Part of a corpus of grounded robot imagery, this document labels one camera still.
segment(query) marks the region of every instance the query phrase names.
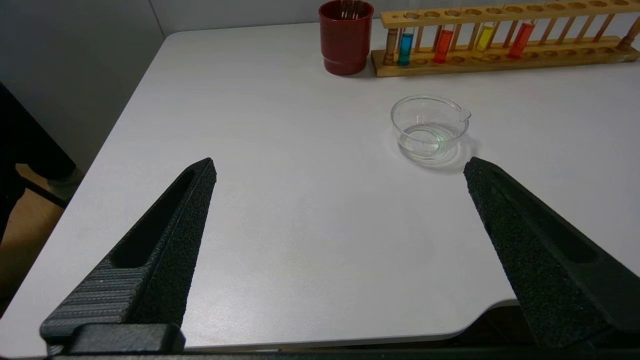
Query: wooden test tube rack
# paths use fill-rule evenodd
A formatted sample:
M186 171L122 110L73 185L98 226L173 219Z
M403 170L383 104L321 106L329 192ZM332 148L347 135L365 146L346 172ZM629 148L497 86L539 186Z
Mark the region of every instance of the wooden test tube rack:
M376 76L414 76L432 74L450 74L456 72L479 72L493 70L531 69L540 67L558 67L588 65L600 63L621 63L636 61L640 52L631 47L631 43L640 33L640 17L631 25L624 38L602 36L611 19L617 13L640 12L640 0L592 0L592 1L558 1L546 3L507 4L502 8L491 6L474 6L462 8L457 16L447 15L449 9L425 9L418 13L413 11L383 12L381 21L388 29L387 48L373 50L373 62ZM593 38L584 37L596 15L608 15L600 30ZM565 38L578 16L588 16L577 38ZM548 39L556 19L568 17L560 38ZM520 59L507 57L511 37L506 43L492 43L484 52L482 61L471 59L474 37L471 44L452 44L445 63L433 61L433 48L421 47L421 43L435 42L422 36L424 26L455 25L456 30L462 24L475 24L477 29L482 22L501 23L511 26L509 33L515 29L519 20L550 19L542 39L527 43L524 55ZM396 39L399 29L418 28L419 39L412 49L409 65L397 65Z

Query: floor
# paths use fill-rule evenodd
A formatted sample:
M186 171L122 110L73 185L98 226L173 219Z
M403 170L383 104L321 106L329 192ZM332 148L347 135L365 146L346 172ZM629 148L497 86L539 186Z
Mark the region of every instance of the floor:
M23 177L47 188L44 178L26 165L18 165ZM62 216L63 209L26 190L11 212L0 244L0 317L13 294L29 272L49 235Z

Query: red cup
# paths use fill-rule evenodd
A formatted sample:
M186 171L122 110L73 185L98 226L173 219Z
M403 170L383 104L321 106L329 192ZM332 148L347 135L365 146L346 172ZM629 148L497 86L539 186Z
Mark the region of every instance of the red cup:
M355 20L340 19L340 0L320 6L318 13L324 68L335 75L352 75L362 71L369 55L373 6L362 1Z

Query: wooden peg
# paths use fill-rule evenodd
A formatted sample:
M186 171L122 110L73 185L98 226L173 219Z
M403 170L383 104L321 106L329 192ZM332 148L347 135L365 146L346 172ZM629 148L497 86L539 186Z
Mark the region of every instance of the wooden peg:
M384 65L394 64L394 51L396 50L396 38L398 36L398 29L389 29L387 33L387 48L385 49Z
M478 35L478 30L480 30L480 23L477 22L474 24L474 30L471 32L471 37L469 38L469 46L467 46L467 50L473 50L476 45L476 36Z
M566 25L564 25L564 29L562 29L562 33L560 33L560 37L558 38L558 40L556 40L556 45L562 44L562 42L564 41L564 38L566 37L566 34L569 32L569 29L571 29L571 25L573 25L574 21L575 21L575 16L570 17L569 20L566 21Z
M636 22L631 25L629 32L625 37L622 38L622 40L620 40L620 43L618 44L618 46L616 46L616 49L629 50L629 48L631 48L631 43L634 41L638 33L640 33L640 17L638 17L636 19Z
M596 18L596 15L592 15L589 16L587 18L587 21L584 23L584 25L582 26L582 29L580 30L580 33L578 34L578 37L575 38L575 40L573 42L575 42L576 44L578 44L579 42L582 41L582 38L584 38L584 34L587 33L587 30L589 29L589 27L591 26L591 23L593 22L593 20Z
M509 32L507 33L507 37L504 39L504 43L502 47L509 47L509 43L511 42L511 38L513 37L513 33L516 32L516 28L518 27L518 21L514 20L511 22L511 27L509 28Z
M609 26L609 24L613 20L614 16L616 16L616 14L614 14L614 13L610 13L609 16L607 16L607 18L602 23L602 26L600 26L600 30L598 30L598 33L593 38L593 40L592 40L593 42L600 41L600 38L602 37L602 35L604 35L604 31L607 29L607 27Z
M415 47L413 48L413 51L415 53L419 53L420 52L420 43L422 42L422 34L424 33L424 26L421 26L418 28L418 36L415 38Z
M547 25L547 28L545 29L545 33L542 34L542 37L540 38L540 42L538 43L538 45L544 45L545 42L547 42L547 38L549 37L551 30L553 30L554 26L556 25L557 20L558 20L557 17L551 18L551 20L549 21L549 25Z
M500 21L496 21L493 29L493 33L491 33L491 37L489 38L489 42L486 44L486 48L489 49L491 44L493 43L493 38L495 34L498 32L498 28L500 27Z
M458 43L458 37L460 36L460 30L462 29L462 24L456 25L456 29L453 31L453 39L451 39L451 45L449 46L449 52L453 52L456 50L456 44Z
M436 30L436 38L433 39L433 47L431 48L431 52L435 53L436 48L438 47L438 40L440 39L440 33L442 32L442 25L438 25L438 29Z

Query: red liquid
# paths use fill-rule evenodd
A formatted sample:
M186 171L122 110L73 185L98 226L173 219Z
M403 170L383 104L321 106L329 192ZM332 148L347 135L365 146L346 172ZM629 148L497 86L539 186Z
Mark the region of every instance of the red liquid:
M438 39L438 45L436 45L436 54L433 57L433 61L442 64L447 59L447 52L449 52L449 44L451 44L451 38L453 37L453 31L443 29L440 32L440 38Z
M508 58L519 59L522 56L522 51L527 47L527 43L529 42L529 37L533 32L533 25L523 22L520 26L520 30L518 30L518 34L516 35L516 40L513 41L513 45L509 50Z

